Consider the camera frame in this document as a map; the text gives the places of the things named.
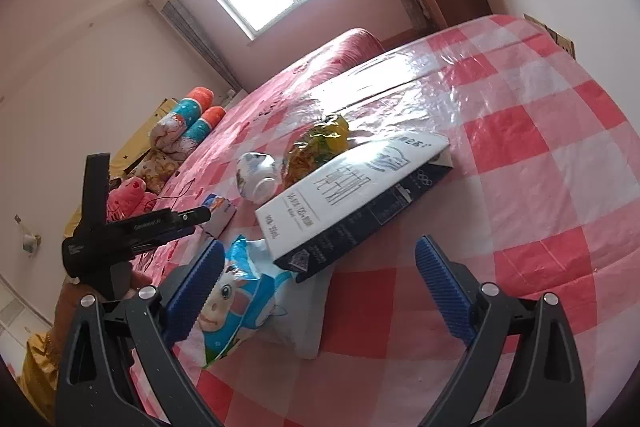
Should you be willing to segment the yellow sleeve forearm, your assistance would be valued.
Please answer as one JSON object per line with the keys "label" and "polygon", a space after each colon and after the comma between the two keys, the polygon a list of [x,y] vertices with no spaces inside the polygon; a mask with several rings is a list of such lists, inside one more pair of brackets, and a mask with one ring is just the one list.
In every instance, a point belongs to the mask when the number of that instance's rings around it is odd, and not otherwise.
{"label": "yellow sleeve forearm", "polygon": [[31,335],[26,343],[18,387],[38,414],[49,425],[55,424],[55,400],[58,375],[68,331],[53,326],[45,334]]}

